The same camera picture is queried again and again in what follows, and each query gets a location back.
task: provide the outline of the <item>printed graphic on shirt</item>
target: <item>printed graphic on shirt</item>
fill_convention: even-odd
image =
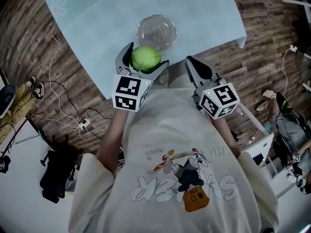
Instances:
[[[218,148],[215,148],[215,149],[211,149],[210,150],[210,154],[213,158],[217,157],[217,156],[221,156],[221,155],[224,155],[226,154],[227,151],[225,150],[225,147],[218,147]]]
[[[160,153],[160,152],[163,152],[163,148],[156,148],[154,150],[147,150],[147,151],[145,151],[145,155],[151,155],[151,154]]]
[[[159,153],[160,150],[162,148],[152,152]],[[224,147],[212,150],[215,157],[227,153]],[[207,158],[197,149],[178,154],[170,150],[168,154],[162,156],[160,164],[147,171],[148,177],[138,177],[138,186],[133,190],[132,201],[149,201],[153,196],[156,202],[160,203],[175,197],[178,203],[185,204],[185,210],[191,212],[206,207],[211,197],[225,201],[234,199],[238,194],[236,179],[224,175],[217,181],[210,168]],[[173,173],[175,178],[159,180],[153,176],[158,173]]]

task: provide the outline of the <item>black cable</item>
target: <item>black cable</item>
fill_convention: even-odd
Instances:
[[[98,139],[102,140],[99,136],[97,136],[92,131],[88,130],[87,128],[83,127],[83,129],[86,130],[87,132],[90,132],[92,135],[96,136]]]
[[[68,92],[67,92],[67,89],[61,84],[61,83],[59,83],[59,82],[57,82],[57,81],[54,81],[54,80],[51,80],[51,81],[44,81],[44,82],[42,82],[42,83],[57,83],[58,85],[60,85],[60,86],[62,86],[64,89],[65,89],[65,92],[66,92],[66,95],[67,95],[67,98],[68,98],[68,101],[72,104],[72,106],[74,107],[74,109],[76,110],[76,112],[77,112],[77,114],[78,114],[78,117],[79,117],[79,120],[80,120],[80,122],[84,122],[84,120],[83,120],[83,118],[80,116],[80,114],[79,114],[79,112],[78,112],[78,110],[77,110],[77,108],[76,108],[76,106],[73,104],[73,102],[70,100],[70,98],[69,98],[69,95],[68,95]]]
[[[0,131],[3,129],[3,127],[15,116],[15,114],[17,113],[17,112],[19,112],[20,110],[21,110],[21,108],[23,108],[31,99],[33,99],[34,98],[34,96],[32,96],[32,94],[31,94],[31,96],[30,96],[30,99],[27,101],[27,102],[25,102],[7,121],[6,121],[6,123],[4,124],[4,125],[2,125],[1,127],[0,127]]]
[[[3,155],[4,155],[7,151],[10,153],[9,149],[12,148],[12,146],[13,146],[13,144],[14,144],[14,142],[15,142],[15,137],[16,137],[16,130],[15,130],[13,124],[12,124],[12,123],[6,123],[6,124],[3,125],[3,127],[4,127],[5,125],[11,125],[11,127],[12,127],[13,130],[14,130],[14,136],[13,136],[13,138],[12,138],[13,141],[12,141],[11,144],[8,146],[8,148],[5,149],[3,152],[1,152],[1,153],[2,153],[2,158],[3,158]]]
[[[86,108],[84,111],[86,111],[86,110],[96,111],[99,115],[101,115],[101,117],[102,117],[102,118],[104,118],[104,119],[108,119],[108,120],[112,120],[112,118],[104,117],[104,116],[103,116],[102,114],[100,114],[100,113],[99,113],[99,111],[98,111],[98,110],[96,110],[96,109]]]

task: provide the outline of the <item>yellow pants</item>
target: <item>yellow pants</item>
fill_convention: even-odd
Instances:
[[[6,136],[13,130],[13,127],[21,121],[21,119],[29,112],[35,103],[35,97],[32,93],[29,93],[28,86],[26,84],[21,85],[15,94],[14,101],[7,111],[5,116],[0,119],[0,144],[4,141]]]

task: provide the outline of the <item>green cabbage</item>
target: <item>green cabbage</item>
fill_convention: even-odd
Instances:
[[[140,46],[132,52],[131,66],[135,71],[151,71],[161,62],[161,53],[152,46]]]

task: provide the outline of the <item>black shoe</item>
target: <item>black shoe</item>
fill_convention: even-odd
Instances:
[[[11,159],[9,156],[0,157],[0,173],[6,173],[9,170]]]
[[[35,76],[32,76],[26,83],[26,85],[28,86],[28,90],[32,90],[34,88],[35,85]]]
[[[33,95],[36,99],[42,100],[44,98],[44,84],[38,84],[37,88],[33,91]]]

